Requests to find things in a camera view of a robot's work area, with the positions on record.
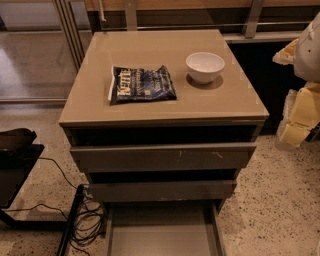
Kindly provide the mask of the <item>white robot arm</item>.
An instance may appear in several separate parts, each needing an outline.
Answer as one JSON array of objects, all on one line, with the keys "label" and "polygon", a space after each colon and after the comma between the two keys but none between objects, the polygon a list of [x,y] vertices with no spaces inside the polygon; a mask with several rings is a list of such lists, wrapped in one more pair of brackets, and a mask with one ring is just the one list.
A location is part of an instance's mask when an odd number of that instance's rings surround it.
[{"label": "white robot arm", "polygon": [[320,13],[297,39],[277,52],[272,61],[291,64],[295,76],[306,82],[298,91],[289,90],[277,130],[277,147],[293,150],[320,123]]}]

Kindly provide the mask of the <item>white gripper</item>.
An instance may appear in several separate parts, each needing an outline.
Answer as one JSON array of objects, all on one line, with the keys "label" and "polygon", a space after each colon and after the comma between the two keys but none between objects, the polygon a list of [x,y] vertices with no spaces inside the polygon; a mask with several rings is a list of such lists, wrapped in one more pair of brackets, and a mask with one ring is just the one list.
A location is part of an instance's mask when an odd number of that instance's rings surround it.
[{"label": "white gripper", "polygon": [[[272,61],[288,65],[294,62],[298,40],[294,39],[279,52]],[[281,123],[278,127],[278,138],[282,143],[299,147],[310,134],[305,128],[314,128],[320,122],[320,93],[308,88],[289,91],[289,123]]]}]

